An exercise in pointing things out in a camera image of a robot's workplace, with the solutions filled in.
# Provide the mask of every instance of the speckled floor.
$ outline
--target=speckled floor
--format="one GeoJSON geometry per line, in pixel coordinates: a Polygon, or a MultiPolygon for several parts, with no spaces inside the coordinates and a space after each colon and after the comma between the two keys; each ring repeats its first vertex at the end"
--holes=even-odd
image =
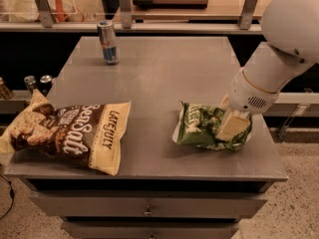
{"type": "MultiPolygon", "coordinates": [[[[274,184],[267,203],[249,220],[240,221],[233,239],[319,238],[319,131],[291,131],[286,142],[276,142],[289,180],[274,184]]],[[[10,156],[0,156],[0,174],[10,156]]],[[[1,239],[71,239],[62,221],[48,217],[29,199],[29,189],[12,179],[15,202],[0,220],[1,239]]],[[[0,178],[0,216],[10,205],[9,188],[0,178]]]]}

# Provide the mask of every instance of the wire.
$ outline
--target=wire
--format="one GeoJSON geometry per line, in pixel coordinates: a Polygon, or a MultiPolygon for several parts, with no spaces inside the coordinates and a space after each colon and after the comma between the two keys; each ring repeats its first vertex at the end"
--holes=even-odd
{"type": "Polygon", "coordinates": [[[1,178],[3,178],[9,185],[10,187],[10,198],[11,198],[11,204],[10,204],[10,207],[9,209],[5,212],[5,214],[3,214],[1,217],[0,217],[0,220],[2,220],[5,216],[7,216],[7,214],[11,211],[12,207],[13,207],[13,203],[14,203],[14,190],[13,190],[13,187],[12,187],[12,182],[10,180],[8,180],[6,177],[4,177],[3,175],[0,175],[1,178]]]}

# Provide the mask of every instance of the green chip bag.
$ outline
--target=green chip bag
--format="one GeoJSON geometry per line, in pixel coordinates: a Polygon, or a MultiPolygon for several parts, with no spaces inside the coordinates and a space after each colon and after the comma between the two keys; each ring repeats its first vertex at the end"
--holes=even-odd
{"type": "Polygon", "coordinates": [[[182,103],[183,109],[172,139],[177,144],[194,145],[213,150],[229,149],[238,151],[247,142],[251,123],[247,129],[231,140],[217,139],[216,133],[221,126],[225,111],[209,105],[182,103]]]}

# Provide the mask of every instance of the can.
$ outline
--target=can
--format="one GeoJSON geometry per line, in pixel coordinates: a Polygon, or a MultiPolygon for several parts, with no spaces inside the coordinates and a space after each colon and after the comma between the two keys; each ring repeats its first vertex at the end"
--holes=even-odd
{"type": "Polygon", "coordinates": [[[40,91],[44,96],[47,96],[52,87],[53,77],[49,75],[45,75],[40,78],[40,91]]]}
{"type": "Polygon", "coordinates": [[[32,94],[33,90],[38,89],[37,79],[34,76],[27,76],[24,78],[24,84],[28,91],[32,94]]]}
{"type": "Polygon", "coordinates": [[[7,87],[7,84],[2,77],[0,77],[0,95],[5,100],[10,100],[14,96],[13,92],[7,87]]]}
{"type": "Polygon", "coordinates": [[[98,23],[98,33],[103,51],[104,61],[108,65],[115,65],[120,61],[116,31],[112,20],[98,23]]]}

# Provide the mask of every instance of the drawer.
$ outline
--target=drawer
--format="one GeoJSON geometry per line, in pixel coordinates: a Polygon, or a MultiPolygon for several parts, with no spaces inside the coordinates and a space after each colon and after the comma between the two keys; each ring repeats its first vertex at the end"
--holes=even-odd
{"type": "Polygon", "coordinates": [[[251,218],[263,194],[34,191],[31,200],[50,216],[251,218]]]}
{"type": "Polygon", "coordinates": [[[81,221],[64,222],[62,228],[74,238],[112,239],[230,239],[238,224],[191,222],[81,221]]]}

